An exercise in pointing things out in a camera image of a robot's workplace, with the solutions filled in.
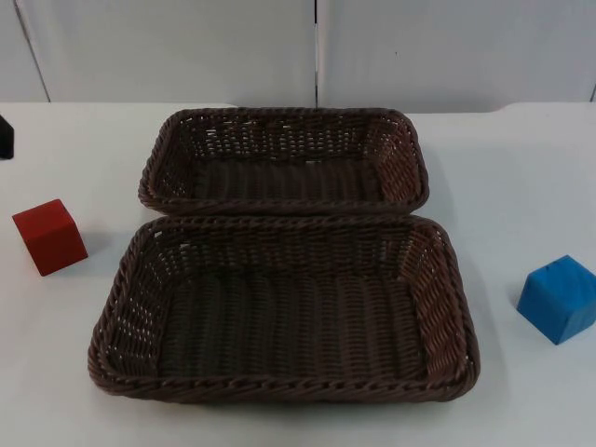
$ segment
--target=red cube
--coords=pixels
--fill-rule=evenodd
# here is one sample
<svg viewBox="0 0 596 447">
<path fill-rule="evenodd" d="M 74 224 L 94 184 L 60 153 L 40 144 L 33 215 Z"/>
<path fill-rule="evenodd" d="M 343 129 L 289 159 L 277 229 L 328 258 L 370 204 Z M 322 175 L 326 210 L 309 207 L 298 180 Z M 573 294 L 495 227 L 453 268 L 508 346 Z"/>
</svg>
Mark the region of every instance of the red cube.
<svg viewBox="0 0 596 447">
<path fill-rule="evenodd" d="M 76 223 L 58 198 L 12 220 L 42 277 L 87 258 Z"/>
</svg>

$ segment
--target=woven texture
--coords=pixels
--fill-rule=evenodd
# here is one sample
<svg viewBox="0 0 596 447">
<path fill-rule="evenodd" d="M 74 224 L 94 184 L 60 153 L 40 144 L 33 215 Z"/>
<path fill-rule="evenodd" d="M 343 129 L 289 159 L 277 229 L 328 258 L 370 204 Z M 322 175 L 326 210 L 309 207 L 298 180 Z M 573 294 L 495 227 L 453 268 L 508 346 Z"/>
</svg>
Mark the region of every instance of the woven texture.
<svg viewBox="0 0 596 447">
<path fill-rule="evenodd" d="M 163 125 L 139 198 L 170 215 L 408 213 L 428 180 L 393 110 L 199 109 Z"/>
<path fill-rule="evenodd" d="M 88 368 L 140 399 L 373 402 L 454 399 L 480 363 L 435 223 L 195 217 L 132 239 Z"/>
</svg>

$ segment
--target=table surface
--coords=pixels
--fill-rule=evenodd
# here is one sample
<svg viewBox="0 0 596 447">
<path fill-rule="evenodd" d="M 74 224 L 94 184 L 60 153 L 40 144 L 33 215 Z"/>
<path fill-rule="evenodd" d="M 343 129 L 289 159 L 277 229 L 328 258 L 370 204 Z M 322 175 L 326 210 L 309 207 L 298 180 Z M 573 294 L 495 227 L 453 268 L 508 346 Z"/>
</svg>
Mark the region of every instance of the table surface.
<svg viewBox="0 0 596 447">
<path fill-rule="evenodd" d="M 87 348 L 119 259 L 157 217 L 137 199 L 160 124 L 203 104 L 12 104 L 0 161 L 0 433 L 6 445 L 594 445 L 596 328 L 555 346 L 515 310 L 565 253 L 596 271 L 596 104 L 411 115 L 430 177 L 418 211 L 458 255 L 481 347 L 463 398 L 401 405 L 183 406 L 102 393 Z M 89 258 L 41 278 L 10 216 L 62 199 Z"/>
</svg>

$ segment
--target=wicker basket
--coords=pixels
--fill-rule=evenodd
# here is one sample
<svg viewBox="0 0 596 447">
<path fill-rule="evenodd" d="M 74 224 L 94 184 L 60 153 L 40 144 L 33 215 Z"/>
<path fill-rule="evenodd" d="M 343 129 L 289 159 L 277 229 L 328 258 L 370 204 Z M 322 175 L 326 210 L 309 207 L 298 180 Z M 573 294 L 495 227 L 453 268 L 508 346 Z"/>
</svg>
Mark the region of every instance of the wicker basket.
<svg viewBox="0 0 596 447">
<path fill-rule="evenodd" d="M 408 213 L 428 180 L 393 110 L 183 110 L 159 132 L 139 198 L 169 215 Z"/>
<path fill-rule="evenodd" d="M 454 399 L 480 364 L 435 223 L 195 217 L 132 239 L 88 368 L 139 399 L 374 402 Z"/>
</svg>

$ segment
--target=blue cube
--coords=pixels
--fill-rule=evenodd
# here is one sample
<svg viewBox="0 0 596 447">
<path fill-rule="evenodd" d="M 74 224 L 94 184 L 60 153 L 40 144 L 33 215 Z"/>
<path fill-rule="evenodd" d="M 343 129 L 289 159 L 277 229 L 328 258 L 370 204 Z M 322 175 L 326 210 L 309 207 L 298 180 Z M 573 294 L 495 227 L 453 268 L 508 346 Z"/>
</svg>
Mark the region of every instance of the blue cube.
<svg viewBox="0 0 596 447">
<path fill-rule="evenodd" d="M 563 256 L 528 275 L 518 311 L 558 345 L 596 320 L 596 277 Z"/>
</svg>

